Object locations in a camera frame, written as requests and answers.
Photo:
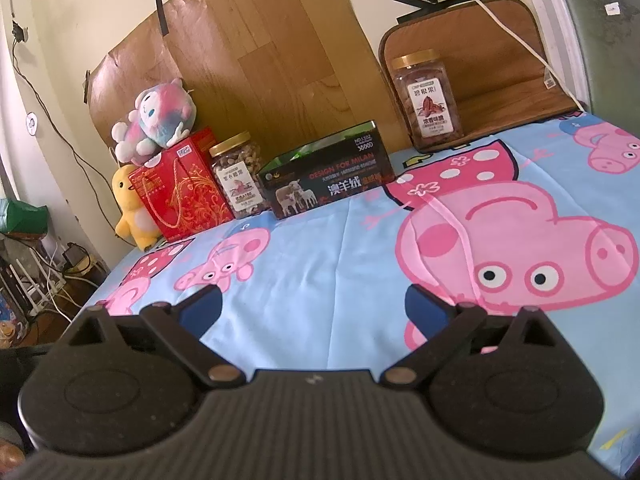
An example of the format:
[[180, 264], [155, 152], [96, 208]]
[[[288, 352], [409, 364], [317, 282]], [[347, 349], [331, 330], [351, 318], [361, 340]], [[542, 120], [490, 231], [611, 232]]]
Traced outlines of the green snack packet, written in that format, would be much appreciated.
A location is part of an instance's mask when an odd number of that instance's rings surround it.
[[314, 143], [308, 143], [296, 148], [295, 150], [288, 151], [276, 157], [274, 161], [278, 166], [282, 166], [292, 162], [293, 160], [303, 158], [314, 151]]

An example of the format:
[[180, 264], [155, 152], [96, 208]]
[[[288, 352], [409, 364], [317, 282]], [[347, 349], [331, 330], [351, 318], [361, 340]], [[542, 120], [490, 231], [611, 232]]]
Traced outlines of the yellow duck plush toy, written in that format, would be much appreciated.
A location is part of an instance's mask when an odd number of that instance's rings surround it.
[[136, 169], [130, 164], [121, 166], [112, 177], [114, 199], [122, 212], [115, 233], [121, 238], [131, 237], [137, 248], [145, 252], [162, 237], [162, 232], [130, 182], [130, 174]]

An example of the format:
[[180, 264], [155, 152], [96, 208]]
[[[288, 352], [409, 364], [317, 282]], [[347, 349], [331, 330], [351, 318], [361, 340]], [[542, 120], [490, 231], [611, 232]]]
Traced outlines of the red gift bag box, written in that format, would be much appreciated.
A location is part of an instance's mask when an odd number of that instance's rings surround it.
[[170, 242], [213, 229], [234, 215], [212, 174], [212, 129], [194, 132], [134, 170], [129, 180]]

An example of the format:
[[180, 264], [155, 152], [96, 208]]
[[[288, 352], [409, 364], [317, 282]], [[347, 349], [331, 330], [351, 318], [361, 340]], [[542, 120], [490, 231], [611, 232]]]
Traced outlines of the Peppa Pig blue tablecloth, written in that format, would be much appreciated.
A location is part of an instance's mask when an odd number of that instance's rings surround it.
[[396, 179], [280, 220], [235, 220], [132, 252], [93, 294], [114, 315], [224, 296], [206, 346], [258, 368], [379, 373], [424, 343], [418, 284], [491, 314], [533, 306], [589, 367], [605, 410], [590, 450], [639, 456], [639, 141], [590, 114], [457, 150], [393, 154]]

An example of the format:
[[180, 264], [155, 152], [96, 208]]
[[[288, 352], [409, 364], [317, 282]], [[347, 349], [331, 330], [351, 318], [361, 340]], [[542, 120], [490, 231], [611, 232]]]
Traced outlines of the nut jar gold lid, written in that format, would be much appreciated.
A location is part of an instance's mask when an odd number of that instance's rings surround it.
[[258, 179], [260, 148], [248, 131], [212, 146], [208, 152], [212, 175], [235, 219], [256, 216], [269, 208]]

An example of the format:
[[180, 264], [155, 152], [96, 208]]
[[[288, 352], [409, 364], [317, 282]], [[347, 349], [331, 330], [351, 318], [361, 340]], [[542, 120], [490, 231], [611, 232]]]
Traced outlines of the black open tin box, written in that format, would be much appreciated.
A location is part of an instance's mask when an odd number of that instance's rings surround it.
[[311, 154], [282, 166], [271, 159], [259, 171], [264, 196], [279, 219], [393, 180], [390, 159], [372, 120], [311, 143]]

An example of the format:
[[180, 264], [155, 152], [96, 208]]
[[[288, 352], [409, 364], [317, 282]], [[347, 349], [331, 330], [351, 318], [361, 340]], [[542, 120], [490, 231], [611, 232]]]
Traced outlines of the pink blue plush toy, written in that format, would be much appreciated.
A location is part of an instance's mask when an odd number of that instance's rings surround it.
[[111, 136], [120, 164], [143, 166], [165, 148], [190, 136], [196, 105], [180, 78], [145, 89], [123, 122], [116, 122]]

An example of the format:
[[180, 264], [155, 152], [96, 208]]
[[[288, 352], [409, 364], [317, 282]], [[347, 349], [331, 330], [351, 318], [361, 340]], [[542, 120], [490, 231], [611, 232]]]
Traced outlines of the pecan jar gold lid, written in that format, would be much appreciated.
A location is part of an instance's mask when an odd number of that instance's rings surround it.
[[436, 51], [428, 49], [394, 58], [390, 71], [411, 142], [418, 151], [462, 138], [454, 92]]

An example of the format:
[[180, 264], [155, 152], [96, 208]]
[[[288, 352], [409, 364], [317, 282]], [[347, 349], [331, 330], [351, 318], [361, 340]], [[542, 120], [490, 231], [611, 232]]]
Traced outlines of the wooden board panel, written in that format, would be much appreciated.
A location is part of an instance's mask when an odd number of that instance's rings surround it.
[[221, 140], [248, 131], [268, 157], [368, 120], [387, 151], [409, 144], [349, 0], [166, 1], [89, 77], [100, 136], [142, 90], [177, 78], [199, 127]]

